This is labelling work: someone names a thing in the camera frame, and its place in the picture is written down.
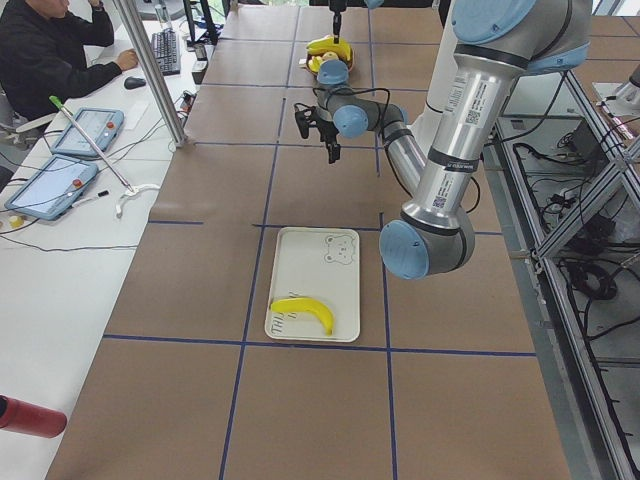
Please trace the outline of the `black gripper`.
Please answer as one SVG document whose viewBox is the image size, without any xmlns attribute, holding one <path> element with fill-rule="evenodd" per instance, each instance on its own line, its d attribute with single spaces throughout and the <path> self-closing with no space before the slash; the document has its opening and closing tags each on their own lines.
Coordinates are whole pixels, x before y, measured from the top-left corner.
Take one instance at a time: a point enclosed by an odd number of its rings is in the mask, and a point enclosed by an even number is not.
<svg viewBox="0 0 640 480">
<path fill-rule="evenodd" d="M 332 21 L 334 44 L 338 44 L 340 42 L 341 25 L 342 13 L 340 11 L 335 11 L 333 13 Z M 341 156 L 341 145 L 337 142 L 338 130 L 332 121 L 317 118 L 315 123 L 320 135 L 320 140 L 327 145 L 328 163 L 334 164 Z"/>
</svg>

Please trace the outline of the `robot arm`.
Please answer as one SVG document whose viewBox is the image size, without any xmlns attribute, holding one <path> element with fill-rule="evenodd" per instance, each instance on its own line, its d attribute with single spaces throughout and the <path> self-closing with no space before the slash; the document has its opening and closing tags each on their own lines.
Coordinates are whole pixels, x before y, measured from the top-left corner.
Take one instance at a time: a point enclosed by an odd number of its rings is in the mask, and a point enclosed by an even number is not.
<svg viewBox="0 0 640 480">
<path fill-rule="evenodd" d="M 522 76 L 568 71 L 590 44 L 589 1 L 455 1 L 440 53 L 457 70 L 442 112 L 425 111 L 412 125 L 402 110 L 358 97 L 340 60 L 320 66 L 311 117 L 331 159 L 336 137 L 378 134 L 398 182 L 410 198 L 385 225 L 379 250 L 386 268 L 403 279 L 422 279 L 462 267 L 475 234 L 461 205 L 483 146 L 513 84 Z"/>
<path fill-rule="evenodd" d="M 364 0 L 364 5 L 369 9 L 375 9 L 383 5 L 383 0 Z M 347 10 L 349 5 L 348 0 L 329 0 L 328 7 L 333 13 L 332 20 L 332 34 L 333 43 L 338 44 L 340 41 L 341 26 L 342 26 L 342 14 Z"/>
</svg>

